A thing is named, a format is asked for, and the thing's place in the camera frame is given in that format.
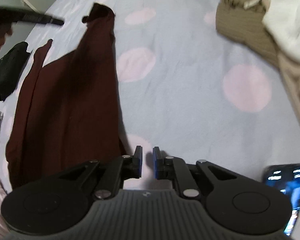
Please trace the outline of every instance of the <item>bed sheet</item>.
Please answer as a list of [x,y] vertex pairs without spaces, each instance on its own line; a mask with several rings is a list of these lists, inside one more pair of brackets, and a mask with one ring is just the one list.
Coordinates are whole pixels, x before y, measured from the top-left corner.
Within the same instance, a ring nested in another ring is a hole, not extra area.
[[[268,165],[300,163],[300,126],[279,73],[216,33],[219,0],[57,0],[48,13],[64,17],[65,25],[37,25],[26,40],[29,50],[53,39],[44,65],[74,50],[94,2],[116,14],[121,138],[130,154],[136,145],[144,150],[143,178],[125,187],[170,186],[152,178],[154,146],[187,163],[207,159],[256,180]],[[0,180],[8,191],[5,146],[32,61],[15,92],[0,102]],[[300,240],[300,217],[293,237]]]

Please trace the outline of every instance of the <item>phone screen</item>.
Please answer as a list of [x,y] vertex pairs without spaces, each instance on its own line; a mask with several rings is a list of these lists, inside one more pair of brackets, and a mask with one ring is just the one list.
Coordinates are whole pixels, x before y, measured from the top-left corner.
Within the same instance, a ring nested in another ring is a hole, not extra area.
[[271,166],[263,180],[265,184],[277,188],[291,200],[292,215],[284,230],[289,236],[300,212],[300,164]]

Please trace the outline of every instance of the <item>bed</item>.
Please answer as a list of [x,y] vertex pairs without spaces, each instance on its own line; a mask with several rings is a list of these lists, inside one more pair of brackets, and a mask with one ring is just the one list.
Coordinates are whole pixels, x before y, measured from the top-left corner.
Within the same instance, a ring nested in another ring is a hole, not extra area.
[[[37,25],[28,51],[53,39],[46,65],[74,50],[94,2],[116,14],[121,138],[129,154],[136,145],[144,151],[143,178],[126,188],[170,187],[153,179],[154,146],[187,163],[207,159],[259,181],[269,165],[300,163],[300,125],[279,73],[216,33],[219,0],[57,0],[47,13],[65,18],[65,25]],[[0,180],[8,192],[5,146],[32,61],[15,92],[0,102]],[[300,240],[300,217],[292,236]]]

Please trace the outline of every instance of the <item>folded black cloth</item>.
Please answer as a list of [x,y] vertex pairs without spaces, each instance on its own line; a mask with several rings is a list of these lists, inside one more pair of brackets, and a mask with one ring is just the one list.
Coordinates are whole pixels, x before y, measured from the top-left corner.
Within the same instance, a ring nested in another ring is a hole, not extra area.
[[0,59],[0,101],[13,93],[30,53],[27,52],[28,43],[25,41],[15,45],[2,59]]

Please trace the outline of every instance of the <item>maroon garment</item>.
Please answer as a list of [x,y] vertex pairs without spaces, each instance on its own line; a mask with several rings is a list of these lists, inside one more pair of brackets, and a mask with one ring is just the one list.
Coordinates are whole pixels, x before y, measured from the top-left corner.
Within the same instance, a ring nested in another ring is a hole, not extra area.
[[6,148],[13,188],[87,160],[120,156],[114,13],[95,4],[78,48],[42,68],[52,40],[34,54]]

